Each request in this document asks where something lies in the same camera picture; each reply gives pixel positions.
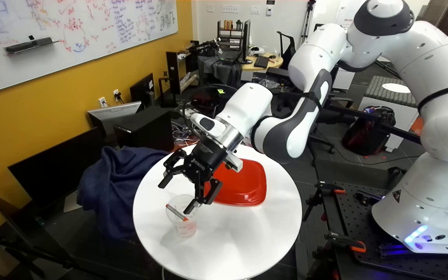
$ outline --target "measuring cup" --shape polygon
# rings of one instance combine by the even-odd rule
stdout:
[[[181,194],[176,197],[173,197],[169,201],[169,205],[174,207],[179,213],[183,214],[186,218],[188,218],[187,221],[181,220],[176,214],[172,213],[169,209],[165,209],[165,213],[167,214],[167,217],[169,218],[169,221],[174,226],[174,230],[176,231],[176,235],[180,238],[190,238],[194,235],[196,232],[196,219],[194,218],[194,215],[197,212],[197,208],[193,209],[189,215],[185,215],[184,209],[190,204],[190,202],[193,200],[193,197],[188,194]]]

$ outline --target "yellow wall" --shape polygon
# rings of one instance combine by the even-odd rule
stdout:
[[[165,52],[182,50],[192,39],[190,1],[177,1],[177,17],[177,34],[0,90],[2,198],[18,207],[29,202],[7,166],[90,129],[86,111],[99,108],[98,98],[115,104],[112,91],[119,89],[127,102],[129,87],[151,72],[158,90]]]

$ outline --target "white round table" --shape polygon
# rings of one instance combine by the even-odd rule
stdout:
[[[193,147],[184,150],[189,154]],[[168,271],[192,280],[243,280],[270,269],[295,243],[302,220],[295,183],[267,156],[244,145],[237,150],[239,158],[264,167],[264,202],[252,207],[204,204],[196,215],[197,231],[189,239],[176,237],[165,204],[179,194],[194,196],[194,185],[180,174],[165,189],[158,187],[169,156],[156,163],[139,184],[132,213],[135,229],[147,252]]]

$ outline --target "gray cushion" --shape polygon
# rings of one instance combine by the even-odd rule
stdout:
[[[402,80],[381,76],[373,76],[373,78],[371,79],[371,83],[369,84],[369,87],[366,90],[366,94],[364,94],[364,97],[370,97],[414,108],[418,107],[418,105],[416,104],[416,99],[414,99],[412,94],[389,91],[382,87],[382,85],[388,83],[405,85]]]

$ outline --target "dark blue towel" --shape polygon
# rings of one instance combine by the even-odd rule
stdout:
[[[105,237],[136,237],[132,205],[139,183],[148,170],[168,153],[149,148],[103,148],[101,159],[89,166],[80,179],[77,204],[94,210]]]

